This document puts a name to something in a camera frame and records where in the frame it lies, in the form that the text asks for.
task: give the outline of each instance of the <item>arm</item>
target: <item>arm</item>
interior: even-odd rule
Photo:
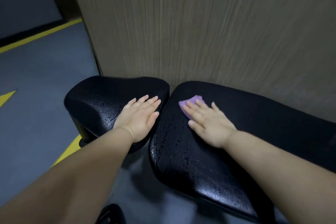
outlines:
[[[293,224],[336,223],[336,174],[238,131],[215,103],[184,110],[189,126],[205,142],[226,150]]]
[[[141,141],[158,117],[160,100],[146,99],[131,100],[111,131],[3,205],[0,223],[95,223],[132,143]]]

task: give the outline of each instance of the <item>black shoe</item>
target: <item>black shoe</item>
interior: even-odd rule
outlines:
[[[120,206],[110,204],[100,212],[96,224],[126,224],[126,220]]]

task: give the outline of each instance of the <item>person's left hand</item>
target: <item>person's left hand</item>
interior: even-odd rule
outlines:
[[[157,96],[147,100],[148,97],[148,95],[145,95],[138,101],[135,98],[129,101],[115,120],[113,126],[114,129],[123,128],[130,132],[133,143],[145,138],[159,115],[159,112],[155,112],[155,110],[161,103],[161,100]]]

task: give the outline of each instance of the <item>yellow floor marking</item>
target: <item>yellow floor marking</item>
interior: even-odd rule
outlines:
[[[69,155],[73,154],[74,152],[78,151],[81,147],[79,147],[79,141],[82,139],[80,135],[78,135],[72,143],[65,149],[65,151],[62,153],[62,155],[55,161],[55,163],[51,166],[53,167]]]
[[[1,95],[1,96],[0,96],[0,107],[2,107],[2,105],[3,105],[4,103],[6,103],[7,100],[10,99],[11,96],[12,96],[15,92],[16,92],[16,90],[15,90],[15,91],[12,91],[12,92],[9,92],[9,93],[7,93],[7,94],[5,94],[5,95]]]
[[[65,23],[65,24],[63,24],[63,25],[61,25],[61,26],[54,27],[54,28],[52,28],[52,29],[49,29],[49,30],[47,30],[47,31],[41,32],[41,33],[39,33],[39,34],[30,36],[30,37],[27,37],[27,38],[25,38],[25,39],[22,39],[22,40],[20,40],[20,41],[15,42],[15,43],[6,45],[6,46],[4,46],[4,47],[0,47],[0,54],[3,53],[3,52],[8,51],[8,50],[10,50],[10,49],[13,49],[13,48],[15,48],[15,47],[18,47],[18,46],[20,46],[20,45],[29,43],[29,42],[31,42],[31,41],[34,41],[34,40],[36,40],[36,39],[39,39],[39,38],[41,38],[41,37],[44,37],[44,36],[46,36],[46,35],[49,35],[49,34],[51,34],[51,33],[54,33],[54,32],[56,32],[56,31],[59,31],[59,30],[61,30],[61,29],[64,29],[64,28],[66,28],[66,27],[69,27],[69,26],[71,26],[71,25],[74,25],[74,24],[76,24],[76,23],[79,23],[79,22],[82,22],[82,18],[77,19],[77,20],[73,20],[73,21],[70,21],[70,22],[67,22],[67,23]]]

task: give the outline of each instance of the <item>blue-gray floor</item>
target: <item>blue-gray floor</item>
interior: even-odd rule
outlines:
[[[83,23],[0,54],[0,205],[42,175],[78,135],[63,106],[66,93],[98,71]],[[146,146],[129,155],[109,202],[128,224],[246,221],[173,193],[154,177]]]

